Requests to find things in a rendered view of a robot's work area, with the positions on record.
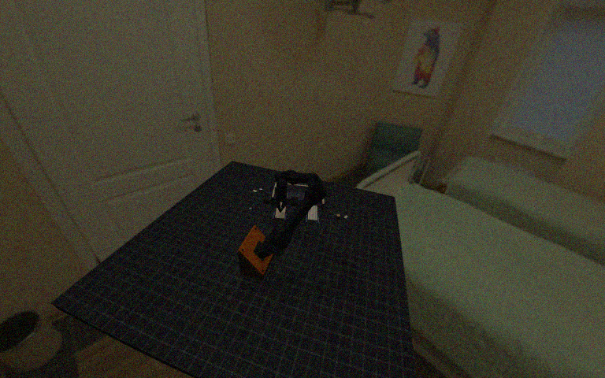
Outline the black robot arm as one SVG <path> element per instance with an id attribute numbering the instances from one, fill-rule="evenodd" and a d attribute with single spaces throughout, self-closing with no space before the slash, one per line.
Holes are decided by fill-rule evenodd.
<path id="1" fill-rule="evenodd" d="M 280 227 L 277 225 L 274 230 L 265 237 L 262 243 L 258 241 L 256 244 L 254 253 L 256 253 L 262 261 L 271 254 L 280 256 L 285 251 L 291 242 L 292 232 L 297 228 L 312 206 L 321 202 L 327 195 L 327 191 L 321 182 L 321 178 L 314 172 L 298 173 L 290 169 L 288 171 L 276 172 L 275 179 L 277 183 L 275 193 L 277 191 L 287 191 L 288 182 L 291 185 L 308 183 L 308 188 L 305 191 L 304 199 L 284 225 Z"/>

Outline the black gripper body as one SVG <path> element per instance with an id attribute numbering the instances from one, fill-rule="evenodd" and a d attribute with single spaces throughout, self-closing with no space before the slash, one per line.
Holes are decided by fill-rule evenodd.
<path id="1" fill-rule="evenodd" d="M 279 192 L 277 191 L 276 197 L 272 197 L 272 195 L 265 195 L 264 204 L 270 204 L 271 201 L 274 201 L 274 204 L 279 205 L 279 202 L 287 205 L 287 203 L 291 203 L 291 206 L 298 206 L 298 197 L 291 197 L 291 199 L 287 198 L 287 192 Z"/>

